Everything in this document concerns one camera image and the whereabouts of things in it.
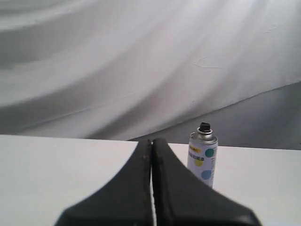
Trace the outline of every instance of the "can label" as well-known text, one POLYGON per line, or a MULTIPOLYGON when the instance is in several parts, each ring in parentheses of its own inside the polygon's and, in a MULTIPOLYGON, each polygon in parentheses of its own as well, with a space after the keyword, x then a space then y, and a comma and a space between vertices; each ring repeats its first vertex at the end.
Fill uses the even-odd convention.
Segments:
POLYGON ((205 184, 212 187, 215 169, 217 142, 205 145, 190 138, 187 168, 205 184))

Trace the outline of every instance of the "spray can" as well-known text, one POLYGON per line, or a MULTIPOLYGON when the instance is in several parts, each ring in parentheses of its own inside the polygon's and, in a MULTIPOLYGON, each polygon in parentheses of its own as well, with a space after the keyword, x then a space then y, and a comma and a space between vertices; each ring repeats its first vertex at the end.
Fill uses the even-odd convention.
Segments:
POLYGON ((213 186, 217 137, 210 124, 202 122, 189 139, 187 168, 208 186, 213 186))

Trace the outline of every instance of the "yellow dot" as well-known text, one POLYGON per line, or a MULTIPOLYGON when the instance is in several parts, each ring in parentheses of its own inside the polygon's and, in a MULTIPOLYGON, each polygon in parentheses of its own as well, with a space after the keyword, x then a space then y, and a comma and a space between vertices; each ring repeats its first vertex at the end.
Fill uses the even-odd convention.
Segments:
POLYGON ((196 166, 202 166, 203 163, 204 163, 204 161, 197 160, 197 159, 194 160, 194 164, 195 164, 196 166))

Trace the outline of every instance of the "white tabletop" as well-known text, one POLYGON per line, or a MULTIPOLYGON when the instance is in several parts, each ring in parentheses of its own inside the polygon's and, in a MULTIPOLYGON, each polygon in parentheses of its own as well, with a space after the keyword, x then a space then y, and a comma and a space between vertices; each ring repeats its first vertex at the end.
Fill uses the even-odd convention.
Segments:
MULTIPOLYGON (((52 226, 107 183, 136 142, 2 135, 0 145, 0 224, 52 226)), ((188 146, 170 146, 186 164, 188 146)), ((301 151, 219 147, 214 187, 265 225, 301 225, 300 161, 301 151)))

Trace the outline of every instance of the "gray floor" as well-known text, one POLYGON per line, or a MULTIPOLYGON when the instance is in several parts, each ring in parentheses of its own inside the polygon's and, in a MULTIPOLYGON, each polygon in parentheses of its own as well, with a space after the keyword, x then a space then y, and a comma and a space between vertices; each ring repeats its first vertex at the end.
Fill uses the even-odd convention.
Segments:
POLYGON ((219 145, 301 150, 301 83, 259 94, 218 111, 133 140, 163 137, 188 143, 202 122, 211 123, 219 145))

